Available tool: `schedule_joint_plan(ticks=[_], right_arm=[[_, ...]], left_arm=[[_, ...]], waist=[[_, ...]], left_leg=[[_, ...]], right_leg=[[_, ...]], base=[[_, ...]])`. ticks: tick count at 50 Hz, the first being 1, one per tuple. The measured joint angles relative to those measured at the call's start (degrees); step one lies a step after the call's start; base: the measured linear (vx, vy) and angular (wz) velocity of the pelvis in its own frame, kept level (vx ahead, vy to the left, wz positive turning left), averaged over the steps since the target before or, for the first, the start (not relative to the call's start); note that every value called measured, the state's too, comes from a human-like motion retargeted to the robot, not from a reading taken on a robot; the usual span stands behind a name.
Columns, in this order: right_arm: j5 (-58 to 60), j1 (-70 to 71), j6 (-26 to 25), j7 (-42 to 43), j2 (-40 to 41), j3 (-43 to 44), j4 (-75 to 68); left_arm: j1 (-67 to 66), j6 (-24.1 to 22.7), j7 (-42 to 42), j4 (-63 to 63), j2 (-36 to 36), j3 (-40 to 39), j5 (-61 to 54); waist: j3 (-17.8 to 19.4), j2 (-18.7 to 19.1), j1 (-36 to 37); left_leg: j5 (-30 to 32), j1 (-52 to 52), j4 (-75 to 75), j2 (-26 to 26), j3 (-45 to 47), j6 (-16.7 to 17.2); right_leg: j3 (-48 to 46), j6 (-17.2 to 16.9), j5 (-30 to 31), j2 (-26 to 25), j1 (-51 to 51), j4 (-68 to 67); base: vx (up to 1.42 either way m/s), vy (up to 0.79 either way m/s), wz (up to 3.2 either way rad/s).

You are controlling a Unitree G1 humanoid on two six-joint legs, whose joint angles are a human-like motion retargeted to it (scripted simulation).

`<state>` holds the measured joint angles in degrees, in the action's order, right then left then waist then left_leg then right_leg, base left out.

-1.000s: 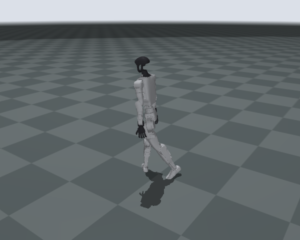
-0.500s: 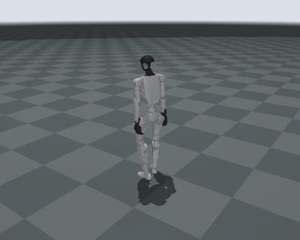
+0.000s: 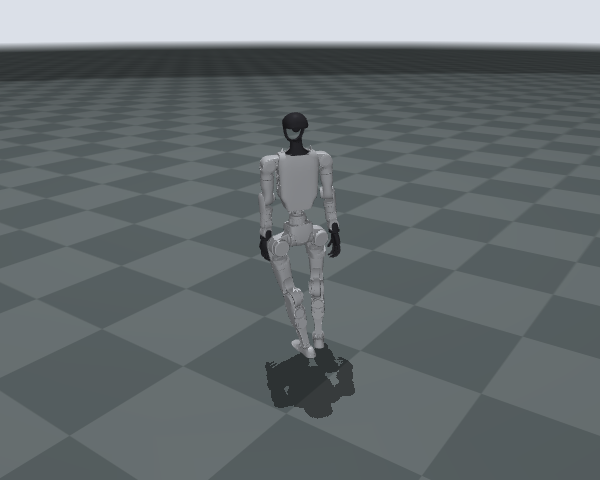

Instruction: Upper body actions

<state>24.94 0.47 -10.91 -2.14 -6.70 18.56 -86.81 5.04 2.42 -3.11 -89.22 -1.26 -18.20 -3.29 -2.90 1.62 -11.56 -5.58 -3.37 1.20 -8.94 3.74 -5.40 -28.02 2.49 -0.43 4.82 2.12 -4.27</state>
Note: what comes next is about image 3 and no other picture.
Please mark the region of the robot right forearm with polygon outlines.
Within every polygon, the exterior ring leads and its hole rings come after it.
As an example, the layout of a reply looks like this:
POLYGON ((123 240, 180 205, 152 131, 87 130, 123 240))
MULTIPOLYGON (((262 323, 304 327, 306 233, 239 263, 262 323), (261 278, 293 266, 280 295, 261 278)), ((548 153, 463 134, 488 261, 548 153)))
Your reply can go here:
POLYGON ((333 198, 326 199, 323 201, 325 207, 325 217, 327 220, 327 228, 332 230, 332 224, 337 223, 339 228, 339 222, 337 221, 337 211, 336 211, 336 196, 335 189, 332 186, 333 198))

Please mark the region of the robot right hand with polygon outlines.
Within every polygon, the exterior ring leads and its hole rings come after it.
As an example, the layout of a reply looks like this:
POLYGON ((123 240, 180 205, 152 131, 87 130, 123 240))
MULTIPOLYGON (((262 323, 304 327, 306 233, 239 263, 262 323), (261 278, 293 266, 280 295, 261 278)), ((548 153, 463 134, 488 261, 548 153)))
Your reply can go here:
POLYGON ((333 223, 332 224, 332 230, 328 229, 329 232, 331 233, 331 240, 328 243, 328 247, 333 244, 332 246, 332 250, 330 253, 328 253, 328 255, 330 255, 330 257, 337 257, 340 254, 340 238, 339 238, 339 234, 338 232, 340 231, 338 229, 338 224, 337 223, 333 223), (333 253, 333 254, 332 254, 333 253), (332 255, 331 255, 332 254, 332 255))

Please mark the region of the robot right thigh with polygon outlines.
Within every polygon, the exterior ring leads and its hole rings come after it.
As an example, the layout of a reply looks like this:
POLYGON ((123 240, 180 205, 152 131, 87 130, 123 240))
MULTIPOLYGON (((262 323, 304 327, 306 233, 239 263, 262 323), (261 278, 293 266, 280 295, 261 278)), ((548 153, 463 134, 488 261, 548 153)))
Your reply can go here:
POLYGON ((323 280, 323 262, 326 255, 325 245, 328 234, 319 225, 313 225, 313 240, 306 243, 306 252, 309 256, 310 281, 309 294, 320 296, 320 280, 323 280))

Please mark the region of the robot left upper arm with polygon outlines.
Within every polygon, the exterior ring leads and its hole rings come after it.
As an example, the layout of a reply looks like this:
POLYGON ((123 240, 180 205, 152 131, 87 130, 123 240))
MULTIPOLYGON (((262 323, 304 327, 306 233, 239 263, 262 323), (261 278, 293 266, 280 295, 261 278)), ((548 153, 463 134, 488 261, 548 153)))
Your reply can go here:
MULTIPOLYGON (((260 160, 260 184, 264 196, 265 206, 270 205, 275 201, 275 195, 273 193, 274 188, 274 174, 278 167, 278 155, 264 156, 260 160)), ((260 194, 260 193, 259 193, 260 194)))

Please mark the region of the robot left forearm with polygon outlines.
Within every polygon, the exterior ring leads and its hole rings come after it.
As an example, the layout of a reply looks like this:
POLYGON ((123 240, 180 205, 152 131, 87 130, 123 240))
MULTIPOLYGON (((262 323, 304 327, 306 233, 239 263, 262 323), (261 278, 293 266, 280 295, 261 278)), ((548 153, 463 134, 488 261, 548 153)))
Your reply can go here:
MULTIPOLYGON (((260 235, 265 237, 266 232, 270 230, 272 233, 272 212, 273 208, 269 205, 265 206, 264 196, 258 195, 259 212, 260 212, 260 235)), ((271 235, 272 235, 271 233, 271 235)))

